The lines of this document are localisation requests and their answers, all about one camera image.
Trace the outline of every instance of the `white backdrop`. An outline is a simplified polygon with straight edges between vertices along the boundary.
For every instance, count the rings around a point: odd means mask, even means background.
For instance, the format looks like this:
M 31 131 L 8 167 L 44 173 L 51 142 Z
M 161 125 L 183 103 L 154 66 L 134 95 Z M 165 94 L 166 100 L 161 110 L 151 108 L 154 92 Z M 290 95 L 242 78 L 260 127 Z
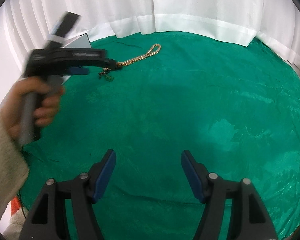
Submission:
M 300 69 L 300 12 L 291 0 L 6 0 L 0 9 L 0 102 L 28 51 L 43 47 L 65 11 L 82 15 L 69 38 L 185 31 L 247 46 L 257 37 Z

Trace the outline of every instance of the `metal screw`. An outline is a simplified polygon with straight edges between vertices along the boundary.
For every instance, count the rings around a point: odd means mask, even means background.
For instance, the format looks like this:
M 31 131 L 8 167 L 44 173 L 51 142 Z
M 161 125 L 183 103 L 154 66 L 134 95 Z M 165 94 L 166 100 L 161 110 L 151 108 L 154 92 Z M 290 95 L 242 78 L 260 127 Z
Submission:
M 243 182 L 244 184 L 246 184 L 246 185 L 249 185 L 249 184 L 251 183 L 251 180 L 245 178 L 245 179 L 242 180 L 242 182 Z
M 48 180 L 46 181 L 46 184 L 47 184 L 47 185 L 53 185 L 54 182 L 55 182 L 54 179 L 48 179 Z
M 89 175 L 86 172 L 80 174 L 80 179 L 86 179 Z
M 209 173 L 209 178 L 210 179 L 217 179 L 218 178 L 218 175 L 216 173 Z

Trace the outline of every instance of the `green cloth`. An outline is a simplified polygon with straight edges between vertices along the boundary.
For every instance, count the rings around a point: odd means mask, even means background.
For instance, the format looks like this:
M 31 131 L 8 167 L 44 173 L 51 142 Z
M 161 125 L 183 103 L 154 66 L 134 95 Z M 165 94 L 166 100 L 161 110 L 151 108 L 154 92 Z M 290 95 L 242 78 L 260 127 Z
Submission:
M 138 33 L 92 46 L 123 61 L 155 43 L 160 53 L 111 72 L 113 82 L 98 79 L 96 67 L 66 82 L 60 113 L 25 148 L 25 206 L 46 179 L 73 179 L 111 148 L 117 166 L 94 205 L 105 240 L 192 239 L 204 206 L 181 168 L 181 152 L 189 149 L 224 179 L 251 179 L 279 239 L 288 236 L 300 224 L 300 80 L 294 70 L 257 39 L 243 47 L 191 33 Z M 230 206 L 227 201 L 220 239 Z M 75 235 L 71 211 L 68 217 Z

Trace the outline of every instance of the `orange object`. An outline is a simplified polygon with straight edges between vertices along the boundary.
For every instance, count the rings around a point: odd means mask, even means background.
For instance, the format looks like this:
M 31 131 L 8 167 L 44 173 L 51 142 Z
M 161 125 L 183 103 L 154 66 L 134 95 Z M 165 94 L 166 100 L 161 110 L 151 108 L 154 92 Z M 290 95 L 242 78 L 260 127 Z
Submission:
M 18 197 L 13 198 L 11 201 L 11 216 L 13 216 L 21 207 L 21 202 Z

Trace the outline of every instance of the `human hand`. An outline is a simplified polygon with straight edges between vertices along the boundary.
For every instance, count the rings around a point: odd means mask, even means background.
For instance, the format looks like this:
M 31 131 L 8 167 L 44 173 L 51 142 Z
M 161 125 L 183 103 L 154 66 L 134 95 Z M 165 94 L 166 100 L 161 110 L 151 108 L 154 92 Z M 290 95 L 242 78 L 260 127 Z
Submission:
M 29 77 L 16 82 L 8 93 L 6 102 L 1 109 L 1 118 L 10 137 L 15 140 L 20 135 L 22 97 L 30 92 L 46 94 L 50 87 L 38 77 Z M 42 107 L 34 111 L 35 124 L 38 127 L 49 125 L 59 111 L 60 98 L 64 94 L 64 87 L 60 91 L 42 101 Z

